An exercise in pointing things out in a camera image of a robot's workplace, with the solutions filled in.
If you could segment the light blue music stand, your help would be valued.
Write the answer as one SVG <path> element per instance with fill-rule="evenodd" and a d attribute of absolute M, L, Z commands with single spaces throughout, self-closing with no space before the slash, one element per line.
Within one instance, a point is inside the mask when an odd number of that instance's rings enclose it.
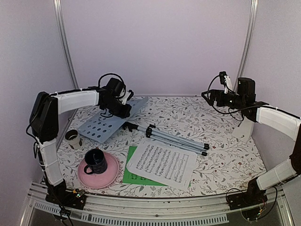
<path fill-rule="evenodd" d="M 119 128 L 128 129 L 129 131 L 137 130 L 145 134 L 147 138 L 152 138 L 156 141 L 164 142 L 183 150 L 198 153 L 206 156 L 209 150 L 209 144 L 200 143 L 189 140 L 187 138 L 176 135 L 167 134 L 156 129 L 155 125 L 150 124 L 148 127 L 139 126 L 128 122 L 128 118 L 119 118 L 117 116 L 109 115 L 108 112 L 98 112 L 92 118 L 88 119 L 84 124 L 79 126 L 78 132 L 80 135 L 97 141 L 99 143 L 105 142 L 110 138 Z"/>

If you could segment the white sheet music page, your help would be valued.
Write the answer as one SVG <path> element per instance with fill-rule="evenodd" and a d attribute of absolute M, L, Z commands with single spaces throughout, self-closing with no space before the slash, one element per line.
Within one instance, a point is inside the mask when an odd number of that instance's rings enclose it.
<path fill-rule="evenodd" d="M 133 174 L 185 190 L 190 185 L 197 154 L 157 141 L 143 140 L 126 165 Z"/>

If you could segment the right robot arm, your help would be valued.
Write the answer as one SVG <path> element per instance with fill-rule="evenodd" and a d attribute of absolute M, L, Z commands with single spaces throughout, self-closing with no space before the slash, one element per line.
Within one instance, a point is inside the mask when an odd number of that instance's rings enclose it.
<path fill-rule="evenodd" d="M 301 173 L 301 119 L 268 103 L 256 101 L 255 81 L 250 78 L 238 78 L 237 91 L 231 89 L 229 76 L 221 72 L 218 76 L 223 90 L 210 89 L 202 92 L 201 96 L 213 108 L 228 107 L 234 113 L 241 113 L 243 122 L 267 125 L 290 137 L 294 142 L 294 149 L 287 160 L 275 166 L 261 176 L 248 182 L 243 201 L 247 205 L 254 205 L 261 194 L 278 184 L 284 184 Z"/>

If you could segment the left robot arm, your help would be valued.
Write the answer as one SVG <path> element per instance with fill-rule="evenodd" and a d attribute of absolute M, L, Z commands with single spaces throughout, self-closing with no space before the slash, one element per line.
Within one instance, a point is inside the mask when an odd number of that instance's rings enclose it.
<path fill-rule="evenodd" d="M 129 90 L 121 97 L 115 97 L 107 87 L 90 87 L 53 94 L 40 92 L 37 95 L 27 129 L 31 130 L 29 136 L 38 145 L 42 160 L 41 167 L 49 185 L 55 186 L 51 195 L 59 204 L 66 204 L 70 200 L 70 194 L 58 186 L 64 183 L 56 148 L 59 131 L 58 116 L 82 107 L 98 106 L 102 110 L 107 109 L 114 116 L 127 118 L 132 108 L 127 101 L 133 95 L 133 91 Z"/>

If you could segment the small paper cup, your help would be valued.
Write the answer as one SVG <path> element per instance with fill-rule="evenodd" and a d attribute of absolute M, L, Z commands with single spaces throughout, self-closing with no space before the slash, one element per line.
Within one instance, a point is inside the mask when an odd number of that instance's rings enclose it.
<path fill-rule="evenodd" d="M 82 147 L 82 140 L 80 139 L 77 130 L 71 129 L 67 131 L 64 138 L 71 147 L 71 149 L 76 150 Z"/>

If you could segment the white wedge block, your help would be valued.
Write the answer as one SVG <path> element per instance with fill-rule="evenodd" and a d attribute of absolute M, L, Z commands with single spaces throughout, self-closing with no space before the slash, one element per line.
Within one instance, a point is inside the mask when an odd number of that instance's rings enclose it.
<path fill-rule="evenodd" d="M 237 127 L 234 128 L 232 136 L 237 138 L 239 141 L 247 143 L 253 133 L 254 122 L 244 118 Z"/>

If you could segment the dark blue mug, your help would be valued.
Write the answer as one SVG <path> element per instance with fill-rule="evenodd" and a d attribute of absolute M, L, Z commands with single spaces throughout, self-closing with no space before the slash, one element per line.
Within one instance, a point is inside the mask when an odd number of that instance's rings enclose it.
<path fill-rule="evenodd" d="M 104 152 L 98 148 L 89 150 L 85 154 L 84 160 L 87 164 L 84 167 L 84 172 L 87 175 L 102 174 L 107 170 L 108 164 Z"/>

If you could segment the green sheet music page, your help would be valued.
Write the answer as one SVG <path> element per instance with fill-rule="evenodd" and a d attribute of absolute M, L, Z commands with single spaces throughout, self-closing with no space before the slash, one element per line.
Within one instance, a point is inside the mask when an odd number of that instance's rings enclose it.
<path fill-rule="evenodd" d="M 136 146 L 130 146 L 127 154 L 126 164 L 131 159 L 132 155 L 136 150 Z M 138 176 L 136 174 L 130 173 L 128 169 L 125 167 L 124 175 L 123 175 L 123 183 L 125 184 L 134 184 L 134 185 L 144 185 L 144 186 L 165 186 L 159 182 L 152 181 L 150 179 Z"/>

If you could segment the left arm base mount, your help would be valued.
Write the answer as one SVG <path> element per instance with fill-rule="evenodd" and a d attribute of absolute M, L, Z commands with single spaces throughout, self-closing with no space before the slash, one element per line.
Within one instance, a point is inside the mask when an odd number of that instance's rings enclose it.
<path fill-rule="evenodd" d="M 84 190 L 68 190 L 65 180 L 57 186 L 46 182 L 48 193 L 45 200 L 50 203 L 61 205 L 63 207 L 83 210 L 86 204 L 87 196 Z"/>

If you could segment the left aluminium post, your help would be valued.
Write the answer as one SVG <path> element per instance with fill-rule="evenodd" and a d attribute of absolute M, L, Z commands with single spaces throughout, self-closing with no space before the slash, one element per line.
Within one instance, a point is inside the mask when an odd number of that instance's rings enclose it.
<path fill-rule="evenodd" d="M 75 89 L 78 89 L 79 85 L 78 85 L 78 81 L 77 81 L 77 78 L 75 75 L 75 70 L 74 70 L 74 66 L 72 63 L 71 53 L 69 50 L 66 30 L 65 30 L 65 26 L 64 26 L 61 1 L 53 0 L 53 3 L 54 3 L 55 17 L 56 17 L 56 21 L 57 21 L 59 35 L 60 35 L 60 39 L 61 39 L 61 43 L 62 43 L 62 47 L 63 47 L 63 53 L 64 53 L 64 57 L 65 57 L 65 60 L 67 63 L 67 69 L 69 71 L 69 75 L 70 75 L 73 87 Z"/>

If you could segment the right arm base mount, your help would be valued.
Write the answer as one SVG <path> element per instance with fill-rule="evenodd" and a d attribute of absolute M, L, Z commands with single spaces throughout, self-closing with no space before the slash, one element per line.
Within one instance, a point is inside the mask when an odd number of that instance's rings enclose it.
<path fill-rule="evenodd" d="M 260 190 L 258 187 L 251 185 L 243 192 L 233 188 L 226 193 L 226 202 L 230 210 L 237 210 L 258 204 L 264 204 L 268 198 L 265 190 Z"/>

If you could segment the aluminium front rail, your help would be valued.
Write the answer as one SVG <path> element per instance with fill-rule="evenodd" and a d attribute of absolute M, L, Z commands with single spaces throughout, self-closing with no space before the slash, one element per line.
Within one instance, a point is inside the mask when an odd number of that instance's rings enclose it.
<path fill-rule="evenodd" d="M 22 226 L 292 226 L 288 202 L 281 188 L 267 191 L 267 202 L 231 209 L 229 194 L 187 198 L 132 198 L 87 194 L 83 209 L 46 201 L 45 184 L 32 183 L 21 216 Z"/>

